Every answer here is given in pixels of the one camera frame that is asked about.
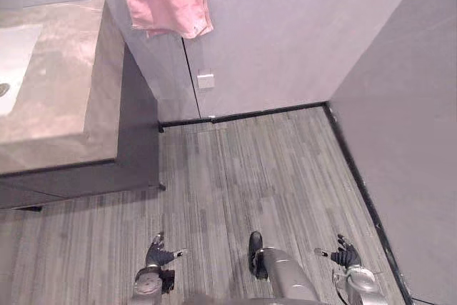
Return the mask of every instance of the marble countertop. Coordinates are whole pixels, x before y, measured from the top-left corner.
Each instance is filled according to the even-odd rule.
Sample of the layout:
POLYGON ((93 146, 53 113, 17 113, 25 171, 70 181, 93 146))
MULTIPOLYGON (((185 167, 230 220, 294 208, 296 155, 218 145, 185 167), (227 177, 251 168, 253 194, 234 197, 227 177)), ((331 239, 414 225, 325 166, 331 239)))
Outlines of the marble countertop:
POLYGON ((0 116, 0 175, 114 159, 124 40, 104 0, 0 11, 41 24, 13 110, 0 116))

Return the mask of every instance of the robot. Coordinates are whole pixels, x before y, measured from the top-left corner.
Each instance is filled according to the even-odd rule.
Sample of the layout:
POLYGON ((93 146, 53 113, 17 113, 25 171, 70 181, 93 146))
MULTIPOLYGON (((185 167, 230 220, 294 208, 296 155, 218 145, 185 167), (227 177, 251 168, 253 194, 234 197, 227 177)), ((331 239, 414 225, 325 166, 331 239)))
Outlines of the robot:
MULTIPOLYGON (((315 249, 315 254, 329 258, 344 268, 344 274, 332 272, 333 285, 345 305, 387 305, 375 277, 364 268, 356 248, 348 239, 338 235, 338 251, 315 249), (345 291, 347 300, 341 294, 345 291)), ((131 305, 160 305, 161 295, 174 288, 174 271, 163 270, 169 262, 183 256, 186 249, 164 250, 164 233, 153 240, 146 254, 146 266, 135 277, 131 305)), ((319 301, 314 285, 297 261, 285 251, 263 247, 262 235, 254 231, 249 238, 249 271, 260 280, 269 279, 274 298, 214 300, 200 297, 187 304, 218 305, 328 305, 319 301)))

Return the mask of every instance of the electrical outlet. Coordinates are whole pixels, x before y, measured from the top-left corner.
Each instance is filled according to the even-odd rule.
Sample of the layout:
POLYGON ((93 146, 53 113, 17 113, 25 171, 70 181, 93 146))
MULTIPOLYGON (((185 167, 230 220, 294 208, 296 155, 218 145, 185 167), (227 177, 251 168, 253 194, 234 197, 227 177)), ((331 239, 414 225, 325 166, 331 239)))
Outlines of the electrical outlet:
POLYGON ((212 89, 214 87, 214 74, 197 75, 199 89, 212 89))

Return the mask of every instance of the cabinet door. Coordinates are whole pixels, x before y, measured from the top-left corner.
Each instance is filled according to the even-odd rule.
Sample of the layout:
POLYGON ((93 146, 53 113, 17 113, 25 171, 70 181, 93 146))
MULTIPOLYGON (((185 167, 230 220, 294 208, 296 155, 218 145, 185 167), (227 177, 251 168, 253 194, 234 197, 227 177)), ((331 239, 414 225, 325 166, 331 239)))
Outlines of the cabinet door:
POLYGON ((61 198, 58 196, 30 191, 24 187, 6 184, 0 180, 0 209, 39 205, 59 199, 61 198))

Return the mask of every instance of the wood-look floor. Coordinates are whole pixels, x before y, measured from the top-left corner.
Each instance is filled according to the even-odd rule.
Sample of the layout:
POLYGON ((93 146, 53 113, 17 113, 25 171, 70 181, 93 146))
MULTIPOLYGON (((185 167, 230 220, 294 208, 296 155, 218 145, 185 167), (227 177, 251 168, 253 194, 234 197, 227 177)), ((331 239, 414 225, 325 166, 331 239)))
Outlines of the wood-look floor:
POLYGON ((41 213, 0 211, 0 304, 126 304, 154 234, 189 254, 170 265, 176 288, 271 295, 247 269, 251 231, 298 259, 322 301, 340 304, 329 260, 315 247, 353 239, 389 304, 404 304, 373 223, 321 108, 161 135, 165 192, 139 189, 50 204, 41 213))

